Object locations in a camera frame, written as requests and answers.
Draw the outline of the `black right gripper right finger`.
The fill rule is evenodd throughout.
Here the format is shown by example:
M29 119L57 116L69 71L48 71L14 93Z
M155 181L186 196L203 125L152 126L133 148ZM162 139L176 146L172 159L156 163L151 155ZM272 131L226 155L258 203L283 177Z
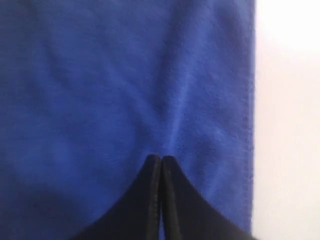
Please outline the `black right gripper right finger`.
M166 240L251 240L195 189L173 156L162 158L161 201Z

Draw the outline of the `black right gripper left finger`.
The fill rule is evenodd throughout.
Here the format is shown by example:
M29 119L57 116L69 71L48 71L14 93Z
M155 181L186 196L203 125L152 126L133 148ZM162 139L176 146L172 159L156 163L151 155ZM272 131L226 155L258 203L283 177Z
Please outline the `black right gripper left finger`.
M149 155L115 205L73 240L158 240L160 230L161 159Z

